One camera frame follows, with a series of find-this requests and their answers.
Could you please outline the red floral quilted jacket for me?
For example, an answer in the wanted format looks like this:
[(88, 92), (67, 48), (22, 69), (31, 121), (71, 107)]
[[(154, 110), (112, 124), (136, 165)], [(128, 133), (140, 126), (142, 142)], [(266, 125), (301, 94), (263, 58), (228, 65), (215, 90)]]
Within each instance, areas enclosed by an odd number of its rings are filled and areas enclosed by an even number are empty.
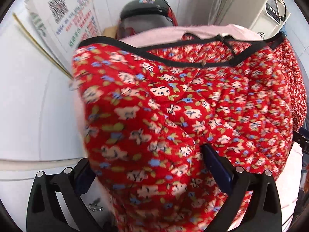
[(119, 231), (203, 231), (227, 195), (202, 145), (278, 178), (306, 116), (301, 70), (283, 34), (185, 34), (144, 48), (94, 37), (75, 50), (72, 68), (84, 145)]

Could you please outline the pink polka dot bedsheet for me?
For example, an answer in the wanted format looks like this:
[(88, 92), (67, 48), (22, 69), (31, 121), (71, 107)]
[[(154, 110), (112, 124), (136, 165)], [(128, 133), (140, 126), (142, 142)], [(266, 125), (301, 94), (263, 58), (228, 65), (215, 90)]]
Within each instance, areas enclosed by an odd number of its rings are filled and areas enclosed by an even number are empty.
[[(224, 62), (231, 59), (234, 54), (241, 52), (248, 46), (251, 40), (257, 40), (258, 35), (246, 28), (237, 25), (228, 26), (198, 26), (198, 27), (166, 27), (157, 28), (130, 36), (124, 39), (124, 43), (136, 48), (153, 47), (156, 44), (169, 44), (177, 41), (185, 41), (189, 38), (196, 40), (208, 40), (215, 35), (236, 38), (233, 50), (229, 50), (223, 43), (207, 43), (205, 50), (201, 50), (197, 44), (170, 48), (159, 51), (159, 55), (179, 62)], [(76, 51), (74, 55), (74, 108), (77, 116), (77, 124), (81, 134), (85, 137), (84, 146), (90, 162), (98, 171), (98, 179), (103, 180), (103, 172), (110, 168), (110, 161), (104, 158), (105, 151), (116, 151), (128, 141), (123, 130), (107, 132), (106, 145), (94, 143), (100, 135), (98, 122), (104, 120), (104, 110), (99, 100), (107, 100), (114, 106), (127, 99), (135, 100), (140, 113), (154, 113), (150, 121), (156, 135), (174, 132), (175, 127), (164, 125), (159, 127), (159, 113), (166, 107), (163, 106), (164, 98), (156, 98), (153, 94), (145, 95), (141, 88), (150, 84), (151, 78), (158, 75), (161, 80), (158, 89), (167, 87), (170, 95), (176, 95), (177, 99), (168, 108), (169, 120), (179, 125), (182, 131), (192, 131), (195, 135), (206, 130), (206, 121), (198, 121), (195, 126), (192, 120), (179, 119), (179, 114), (184, 112), (186, 106), (196, 103), (193, 92), (205, 95), (205, 100), (199, 104), (201, 108), (210, 111), (215, 101), (211, 98), (212, 91), (218, 91), (224, 102), (234, 104), (235, 114), (248, 111), (244, 103), (245, 96), (239, 91), (241, 78), (232, 79), (233, 86), (225, 89), (215, 85), (218, 79), (224, 80), (225, 75), (220, 74), (218, 69), (206, 71), (202, 82), (197, 81), (197, 71), (187, 72), (179, 68), (165, 69), (154, 66), (150, 62), (138, 61), (136, 70), (125, 71), (119, 77), (110, 75), (109, 68), (117, 70), (118, 66), (126, 63), (127, 55), (122, 53), (106, 53), (104, 57), (91, 61), (91, 52), (85, 48)]]

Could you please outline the white notice board QR code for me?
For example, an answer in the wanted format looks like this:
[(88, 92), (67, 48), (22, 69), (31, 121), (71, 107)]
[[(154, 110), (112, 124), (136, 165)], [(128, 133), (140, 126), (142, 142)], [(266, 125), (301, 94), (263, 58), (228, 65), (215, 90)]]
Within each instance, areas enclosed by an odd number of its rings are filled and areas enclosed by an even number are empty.
[(25, 0), (25, 8), (40, 39), (14, 13), (15, 22), (54, 66), (72, 78), (75, 49), (81, 41), (101, 34), (93, 0)]

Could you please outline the white machine with display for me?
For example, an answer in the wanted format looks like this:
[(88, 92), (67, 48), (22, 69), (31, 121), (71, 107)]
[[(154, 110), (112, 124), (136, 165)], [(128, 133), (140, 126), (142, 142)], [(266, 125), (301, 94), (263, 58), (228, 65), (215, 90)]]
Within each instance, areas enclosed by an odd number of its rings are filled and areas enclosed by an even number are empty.
[(214, 0), (208, 23), (242, 26), (268, 39), (280, 32), (290, 15), (284, 0)]

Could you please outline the black red helmet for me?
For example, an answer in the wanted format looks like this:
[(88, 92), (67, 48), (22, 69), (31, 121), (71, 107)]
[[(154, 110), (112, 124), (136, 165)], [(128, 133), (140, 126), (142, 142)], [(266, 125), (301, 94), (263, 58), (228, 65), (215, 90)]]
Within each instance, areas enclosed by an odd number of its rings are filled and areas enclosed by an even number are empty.
[(166, 0), (132, 0), (121, 13), (117, 39), (124, 39), (147, 30), (177, 26), (175, 14)]

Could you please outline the white pipe on wall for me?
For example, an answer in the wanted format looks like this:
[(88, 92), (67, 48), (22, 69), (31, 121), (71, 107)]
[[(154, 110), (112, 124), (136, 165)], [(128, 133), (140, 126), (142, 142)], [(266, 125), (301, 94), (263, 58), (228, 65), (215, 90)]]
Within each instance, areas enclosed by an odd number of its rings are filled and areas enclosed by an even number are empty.
[(55, 160), (55, 161), (14, 161), (14, 160), (1, 160), (1, 171), (31, 171), (39, 169), (51, 169), (67, 165), (75, 165), (82, 158), (68, 159), (68, 160)]

